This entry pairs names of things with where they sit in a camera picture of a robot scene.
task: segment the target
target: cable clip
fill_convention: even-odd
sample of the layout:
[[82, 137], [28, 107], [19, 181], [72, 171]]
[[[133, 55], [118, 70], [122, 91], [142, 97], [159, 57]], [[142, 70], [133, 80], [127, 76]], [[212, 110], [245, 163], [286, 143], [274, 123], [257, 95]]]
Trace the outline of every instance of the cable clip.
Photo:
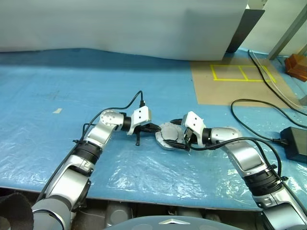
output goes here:
[[277, 169], [276, 164], [269, 165], [267, 170], [270, 171], [270, 170], [273, 170], [273, 169]]
[[289, 178], [288, 178], [287, 176], [282, 176], [280, 179], [281, 179], [282, 181], [287, 181], [287, 180], [289, 180]]
[[178, 143], [177, 141], [175, 140], [163, 140], [166, 144], [174, 147], [174, 148], [177, 148], [177, 149], [182, 149], [182, 150], [186, 150], [186, 151], [190, 151], [190, 148], [185, 145], [185, 144], [182, 144], [182, 143]]

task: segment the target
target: white backdrop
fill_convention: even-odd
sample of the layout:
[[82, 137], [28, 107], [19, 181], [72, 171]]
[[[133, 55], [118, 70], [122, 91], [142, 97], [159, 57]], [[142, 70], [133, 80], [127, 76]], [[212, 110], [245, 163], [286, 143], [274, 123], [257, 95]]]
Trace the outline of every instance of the white backdrop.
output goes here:
[[247, 0], [0, 0], [0, 51], [222, 59]]

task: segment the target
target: white tape piece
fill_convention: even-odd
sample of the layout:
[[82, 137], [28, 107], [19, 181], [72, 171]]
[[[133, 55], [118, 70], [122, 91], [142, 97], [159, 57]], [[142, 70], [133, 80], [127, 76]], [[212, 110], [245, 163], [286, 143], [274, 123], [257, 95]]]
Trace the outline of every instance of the white tape piece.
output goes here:
[[62, 108], [58, 108], [56, 111], [53, 111], [53, 114], [59, 114], [62, 111]]
[[233, 175], [233, 174], [238, 174], [238, 172], [235, 169], [228, 169], [227, 175]]

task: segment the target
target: white wall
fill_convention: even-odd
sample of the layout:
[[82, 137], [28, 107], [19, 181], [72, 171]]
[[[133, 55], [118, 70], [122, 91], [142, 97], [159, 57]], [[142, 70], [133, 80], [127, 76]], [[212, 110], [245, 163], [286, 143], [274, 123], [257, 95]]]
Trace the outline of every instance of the white wall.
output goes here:
[[221, 60], [248, 0], [0, 0], [0, 51]]
[[[306, 0], [268, 0], [263, 8], [265, 13], [241, 47], [269, 53], [306, 3]], [[306, 43], [307, 23], [304, 23], [280, 55], [297, 53]]]

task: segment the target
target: black cable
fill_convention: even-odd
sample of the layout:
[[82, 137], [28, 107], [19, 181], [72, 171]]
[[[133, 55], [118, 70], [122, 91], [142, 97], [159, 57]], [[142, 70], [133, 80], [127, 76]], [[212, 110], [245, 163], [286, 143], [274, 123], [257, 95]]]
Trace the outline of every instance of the black cable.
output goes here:
[[260, 101], [260, 100], [254, 100], [254, 99], [245, 99], [245, 98], [242, 98], [242, 99], [237, 99], [235, 101], [233, 101], [230, 105], [230, 111], [231, 111], [231, 114], [232, 116], [234, 116], [235, 120], [237, 122], [239, 122], [241, 125], [243, 125], [245, 128], [247, 128], [249, 131], [251, 131], [252, 133], [254, 133], [255, 135], [257, 135], [258, 137], [261, 137], [263, 139], [266, 139], [266, 140], [269, 140], [269, 141], [273, 141], [273, 142], [276, 142], [276, 143], [281, 143], [281, 144], [286, 144], [285, 143], [285, 140], [281, 140], [280, 138], [279, 139], [274, 139], [274, 138], [267, 138], [263, 135], [260, 135], [259, 133], [257, 133], [256, 131], [254, 131], [252, 128], [250, 128], [249, 126], [247, 126], [246, 124], [244, 124], [235, 114], [234, 112], [234, 104], [235, 103], [238, 103], [238, 102], [257, 102], [257, 103], [263, 103], [263, 104], [267, 104], [267, 105], [270, 105], [272, 107], [274, 107], [275, 109], [277, 109], [279, 112], [281, 112], [285, 117], [288, 118], [289, 121], [291, 121], [293, 124], [297, 125], [297, 126], [300, 126], [300, 127], [303, 127], [303, 128], [307, 128], [307, 126], [305, 125], [301, 125], [299, 123], [297, 123], [296, 121], [294, 121], [286, 112], [284, 112], [281, 108], [277, 107], [276, 105], [272, 104], [272, 103], [269, 103], [269, 102], [265, 102], [265, 101]]
[[88, 129], [90, 128], [90, 126], [93, 124], [93, 122], [99, 117], [99, 115], [104, 112], [105, 110], [109, 110], [109, 109], [128, 109], [132, 103], [135, 101], [135, 99], [137, 98], [137, 96], [141, 94], [141, 103], [144, 103], [144, 100], [143, 100], [143, 92], [140, 90], [138, 91], [133, 99], [129, 102], [129, 104], [125, 107], [110, 107], [110, 108], [107, 108], [107, 109], [103, 109], [101, 110], [99, 113], [97, 113], [93, 118], [92, 120], [87, 123], [87, 128], [85, 130], [83, 130], [83, 133], [81, 135], [81, 138], [79, 139], [79, 141], [75, 144], [75, 146], [70, 150], [70, 152], [66, 155], [66, 157], [61, 161], [61, 163], [58, 165], [58, 167], [55, 169], [55, 171], [53, 172], [53, 174], [50, 176], [50, 178], [48, 179], [47, 183], [45, 184], [45, 186], [43, 187], [42, 191], [39, 193], [37, 199], [36, 199], [36, 202], [38, 202], [39, 200], [41, 200], [45, 194], [45, 191], [46, 189], [48, 188], [49, 184], [51, 183], [51, 181], [53, 180], [54, 176], [57, 174], [57, 172], [60, 170], [60, 168], [62, 167], [62, 165], [67, 161], [67, 159], [69, 158], [69, 156], [73, 153], [73, 151], [75, 150], [75, 148], [78, 146], [78, 143], [83, 141], [84, 137], [85, 137], [85, 134], [87, 133]]
[[82, 126], [82, 135], [85, 133], [85, 126], [88, 126], [89, 123], [84, 123]]
[[255, 62], [255, 60], [253, 59], [253, 57], [251, 56], [250, 54], [250, 50], [248, 50], [248, 56], [251, 58], [252, 62], [254, 63], [254, 65], [256, 66], [256, 68], [258, 69], [258, 72], [260, 73], [262, 79], [263, 79], [263, 82], [267, 85], [267, 87], [280, 99], [282, 100], [287, 106], [289, 106], [289, 108], [291, 108], [292, 110], [304, 115], [304, 116], [307, 116], [306, 113], [298, 110], [298, 109], [295, 109], [292, 105], [290, 105], [284, 98], [282, 98], [282, 96], [280, 96], [269, 84], [268, 82], [266, 81], [266, 79], [264, 78], [263, 74], [262, 74], [262, 71], [260, 69], [260, 67], [258, 66], [258, 64]]
[[282, 161], [280, 159], [280, 156], [278, 155], [276, 149], [274, 149], [274, 147], [272, 145], [270, 145], [267, 141], [265, 140], [262, 140], [262, 139], [259, 139], [259, 138], [248, 138], [248, 137], [242, 137], [242, 138], [235, 138], [235, 139], [231, 139], [231, 140], [226, 140], [226, 141], [223, 141], [221, 143], [218, 143], [218, 144], [214, 144], [214, 145], [209, 145], [207, 147], [203, 147], [203, 148], [195, 148], [193, 146], [191, 146], [189, 143], [186, 142], [186, 145], [191, 148], [192, 150], [196, 150], [196, 151], [203, 151], [203, 150], [214, 150], [214, 149], [218, 149], [224, 145], [227, 145], [227, 144], [230, 144], [232, 142], [236, 142], [236, 141], [240, 141], [240, 140], [250, 140], [252, 142], [254, 142], [257, 147], [260, 149], [260, 152], [262, 154], [262, 156], [264, 156], [264, 160], [270, 165], [270, 163], [268, 162], [268, 159], [266, 158], [261, 146], [259, 145], [259, 143], [257, 142], [261, 142], [261, 143], [264, 143], [265, 145], [267, 145], [273, 152], [273, 154], [275, 155], [276, 159], [277, 159], [277, 174], [279, 177], [281, 177], [281, 174], [282, 174]]

